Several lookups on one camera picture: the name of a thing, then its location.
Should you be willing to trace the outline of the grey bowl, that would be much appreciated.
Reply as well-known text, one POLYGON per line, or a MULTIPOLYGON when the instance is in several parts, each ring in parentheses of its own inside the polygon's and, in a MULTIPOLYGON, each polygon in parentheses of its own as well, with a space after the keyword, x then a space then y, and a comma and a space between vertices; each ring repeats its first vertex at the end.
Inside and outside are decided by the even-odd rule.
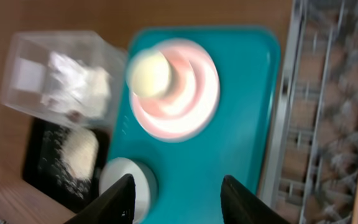
POLYGON ((153 171, 143 162, 123 157, 109 161, 101 173, 99 194, 102 195, 125 174, 131 174, 135 182, 133 223, 141 223, 154 207, 158 197, 158 181, 153 171))

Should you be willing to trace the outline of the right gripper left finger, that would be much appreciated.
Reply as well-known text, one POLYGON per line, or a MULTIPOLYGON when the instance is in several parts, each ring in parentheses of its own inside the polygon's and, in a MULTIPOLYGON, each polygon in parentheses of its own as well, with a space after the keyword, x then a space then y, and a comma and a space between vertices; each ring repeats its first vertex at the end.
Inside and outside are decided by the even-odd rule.
POLYGON ((132 224, 134 213, 135 181, 125 174, 65 224, 132 224))

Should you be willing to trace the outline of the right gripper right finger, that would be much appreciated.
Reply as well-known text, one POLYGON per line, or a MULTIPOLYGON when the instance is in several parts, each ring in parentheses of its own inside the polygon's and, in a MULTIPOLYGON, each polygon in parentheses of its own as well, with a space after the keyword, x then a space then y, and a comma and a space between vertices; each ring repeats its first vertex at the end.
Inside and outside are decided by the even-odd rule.
POLYGON ((221 185, 224 224, 289 224, 231 175, 221 185))

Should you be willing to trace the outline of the white paper cup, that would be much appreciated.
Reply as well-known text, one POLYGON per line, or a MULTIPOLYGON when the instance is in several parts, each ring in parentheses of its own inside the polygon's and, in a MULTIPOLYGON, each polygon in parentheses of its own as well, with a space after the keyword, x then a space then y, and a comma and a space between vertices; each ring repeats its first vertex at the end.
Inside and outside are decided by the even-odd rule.
POLYGON ((126 82, 131 92, 140 98, 165 98, 178 88, 174 63, 178 52, 167 49, 145 49, 131 59, 126 82))

